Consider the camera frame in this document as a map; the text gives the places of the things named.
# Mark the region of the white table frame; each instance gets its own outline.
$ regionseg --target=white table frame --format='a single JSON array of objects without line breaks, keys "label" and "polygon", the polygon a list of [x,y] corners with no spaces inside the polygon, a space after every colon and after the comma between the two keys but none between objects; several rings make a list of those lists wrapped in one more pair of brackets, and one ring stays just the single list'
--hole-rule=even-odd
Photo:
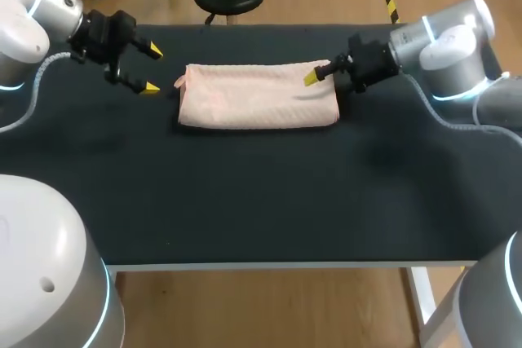
[{"label": "white table frame", "polygon": [[422,348],[438,347],[452,332],[452,298],[456,284],[439,307],[435,304],[428,267],[471,267],[475,262],[209,262],[189,264],[113,265],[108,266],[116,280],[118,272],[146,271],[236,271],[310,268],[406,268],[418,321]]}]

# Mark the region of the yellow and black tape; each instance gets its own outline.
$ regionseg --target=yellow and black tape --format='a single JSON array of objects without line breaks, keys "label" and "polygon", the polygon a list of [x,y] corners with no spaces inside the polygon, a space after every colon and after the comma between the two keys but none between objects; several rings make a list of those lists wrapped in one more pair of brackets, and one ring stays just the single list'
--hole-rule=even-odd
[{"label": "yellow and black tape", "polygon": [[391,22],[393,24],[399,24],[400,18],[399,18],[399,13],[397,12],[397,5],[395,4],[395,0],[386,0],[386,6],[388,9],[388,15],[390,16]]}]

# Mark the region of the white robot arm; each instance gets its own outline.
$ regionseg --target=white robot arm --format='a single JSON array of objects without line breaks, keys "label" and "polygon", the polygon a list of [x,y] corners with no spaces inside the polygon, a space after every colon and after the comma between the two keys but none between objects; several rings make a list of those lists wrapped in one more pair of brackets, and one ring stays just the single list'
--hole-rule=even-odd
[{"label": "white robot arm", "polygon": [[44,59],[50,42],[68,42],[72,58],[104,65],[105,78],[136,94],[158,91],[147,81],[131,80],[119,59],[128,44],[153,59],[162,53],[136,34],[136,20],[124,11],[106,16],[83,12],[82,0],[0,0],[0,86],[20,87]]}]

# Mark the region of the cloth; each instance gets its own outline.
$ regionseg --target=cloth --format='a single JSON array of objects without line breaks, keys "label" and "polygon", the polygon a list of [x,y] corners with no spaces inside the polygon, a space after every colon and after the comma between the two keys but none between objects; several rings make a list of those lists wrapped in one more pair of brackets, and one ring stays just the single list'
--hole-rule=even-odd
[{"label": "cloth", "polygon": [[284,65],[190,64],[180,88],[179,123],[224,130],[329,126],[339,118],[334,79],[306,87],[328,60]]}]

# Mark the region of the black mat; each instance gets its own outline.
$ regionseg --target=black mat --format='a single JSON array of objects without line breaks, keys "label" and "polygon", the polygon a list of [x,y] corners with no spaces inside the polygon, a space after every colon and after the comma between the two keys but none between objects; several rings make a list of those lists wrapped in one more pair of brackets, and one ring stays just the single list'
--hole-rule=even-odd
[{"label": "black mat", "polygon": [[[178,101],[165,95],[185,64],[324,59],[361,29],[384,39],[390,27],[143,27],[166,57],[132,53],[123,67],[164,95],[134,96],[97,66],[62,60],[31,122],[0,138],[0,173],[62,192],[110,264],[484,256],[520,226],[522,152],[502,136],[441,128],[403,77],[341,94],[330,128],[175,126]],[[0,99],[9,122],[28,89]]]}]

